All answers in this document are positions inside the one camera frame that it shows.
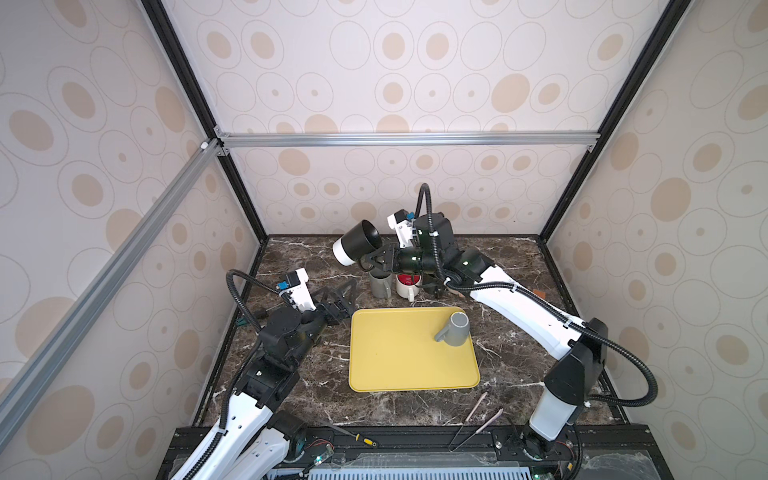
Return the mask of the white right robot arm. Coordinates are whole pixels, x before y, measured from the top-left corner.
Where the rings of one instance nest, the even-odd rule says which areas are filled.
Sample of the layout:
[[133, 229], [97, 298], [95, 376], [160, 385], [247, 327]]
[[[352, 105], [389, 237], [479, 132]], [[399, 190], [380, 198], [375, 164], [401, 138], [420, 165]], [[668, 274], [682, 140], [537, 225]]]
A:
[[[515, 281], [478, 249], [461, 248], [450, 221], [440, 213], [411, 219], [405, 211], [399, 211], [391, 219], [397, 242], [384, 242], [373, 224], [363, 220], [334, 243], [336, 259], [367, 271], [429, 277], [429, 288], [462, 293], [492, 308], [555, 359], [523, 431], [524, 440], [553, 443], [588, 402], [642, 407], [656, 400], [658, 382], [650, 368], [637, 355], [609, 340], [602, 321], [584, 321], [555, 307]], [[609, 350], [623, 356], [642, 374], [647, 383], [643, 396], [624, 399], [593, 393]]]

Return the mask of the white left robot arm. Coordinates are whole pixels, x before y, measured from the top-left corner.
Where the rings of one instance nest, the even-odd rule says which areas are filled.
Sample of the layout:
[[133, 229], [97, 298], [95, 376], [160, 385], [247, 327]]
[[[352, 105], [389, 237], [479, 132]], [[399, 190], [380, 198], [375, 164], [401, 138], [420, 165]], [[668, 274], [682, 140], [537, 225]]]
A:
[[311, 292], [305, 269], [288, 273], [267, 292], [280, 305], [265, 315], [251, 311], [234, 280], [258, 285], [255, 277], [231, 269], [227, 287], [257, 341], [234, 375], [217, 423], [185, 463], [177, 479], [261, 479], [285, 460], [304, 454], [304, 424], [280, 406], [300, 379], [299, 369], [323, 331], [351, 318], [358, 297], [356, 280], [336, 289]]

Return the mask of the white mug front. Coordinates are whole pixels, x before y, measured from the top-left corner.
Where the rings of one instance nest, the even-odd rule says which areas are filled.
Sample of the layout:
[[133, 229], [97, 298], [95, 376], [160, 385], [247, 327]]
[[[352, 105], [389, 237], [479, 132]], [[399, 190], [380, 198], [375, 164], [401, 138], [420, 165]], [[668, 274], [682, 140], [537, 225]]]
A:
[[420, 275], [398, 274], [395, 277], [396, 293], [408, 302], [413, 303], [422, 285]]

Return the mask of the tall grey mug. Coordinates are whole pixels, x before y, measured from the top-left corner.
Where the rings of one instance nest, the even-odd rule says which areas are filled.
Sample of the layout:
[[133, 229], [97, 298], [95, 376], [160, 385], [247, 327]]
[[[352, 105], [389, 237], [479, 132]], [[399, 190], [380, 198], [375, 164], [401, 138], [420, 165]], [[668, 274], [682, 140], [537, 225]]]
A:
[[389, 299], [392, 297], [392, 275], [372, 271], [368, 274], [371, 294], [377, 299]]

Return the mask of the black mug white bottom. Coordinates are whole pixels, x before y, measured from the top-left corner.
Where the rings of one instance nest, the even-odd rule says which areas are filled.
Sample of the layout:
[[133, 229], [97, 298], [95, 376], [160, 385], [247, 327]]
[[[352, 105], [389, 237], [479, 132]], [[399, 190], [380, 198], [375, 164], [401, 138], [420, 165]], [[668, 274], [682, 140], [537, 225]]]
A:
[[357, 263], [364, 255], [381, 248], [383, 241], [376, 227], [361, 220], [333, 244], [333, 254], [343, 266]]

